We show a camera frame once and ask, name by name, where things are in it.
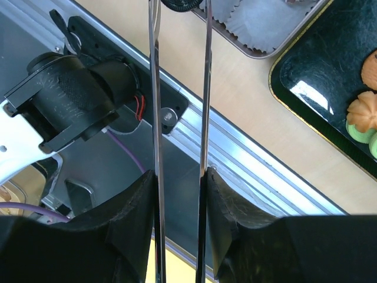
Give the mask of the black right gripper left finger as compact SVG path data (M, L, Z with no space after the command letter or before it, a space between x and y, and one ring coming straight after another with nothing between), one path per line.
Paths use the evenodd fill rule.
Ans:
M2 282L144 282L154 172L67 223L1 218Z

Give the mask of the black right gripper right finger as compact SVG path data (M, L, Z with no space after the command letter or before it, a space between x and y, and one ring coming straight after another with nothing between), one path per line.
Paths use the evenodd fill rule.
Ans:
M376 216L277 218L208 169L207 213L219 282L375 282Z

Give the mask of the silver metal tongs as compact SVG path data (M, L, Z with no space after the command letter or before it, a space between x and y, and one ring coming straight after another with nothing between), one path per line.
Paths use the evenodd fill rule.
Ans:
M161 1L148 3L148 31L150 46L150 73L153 98L153 147L156 181L156 205L154 209L156 282L166 281L166 220L164 199L163 137L160 80L166 75L160 72L159 41L161 23ZM169 141L200 163L200 187L198 204L198 241L196 256L196 282L206 280L206 225L207 225L207 185L209 125L210 125L210 86L212 63L213 17L211 1L205 2L206 12L206 47L204 60L203 103L188 108L188 113L177 123Z

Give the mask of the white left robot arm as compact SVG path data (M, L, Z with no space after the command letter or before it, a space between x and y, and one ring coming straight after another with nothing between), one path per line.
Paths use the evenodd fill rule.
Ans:
M139 85L133 67L118 58L87 67L76 55L48 52L27 71L1 103L1 182L90 139L118 117Z

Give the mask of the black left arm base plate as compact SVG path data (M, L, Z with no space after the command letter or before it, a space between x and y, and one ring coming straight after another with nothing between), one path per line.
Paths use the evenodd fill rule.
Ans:
M122 86L129 76L135 79L130 90L116 90L115 104L119 106L119 118L110 124L110 129L118 134L131 133L141 121L153 123L153 98L149 59L136 54L132 57L113 43L109 37L92 27L79 16L70 17L68 30L81 43L81 62L95 73L103 68L115 74L111 78Z

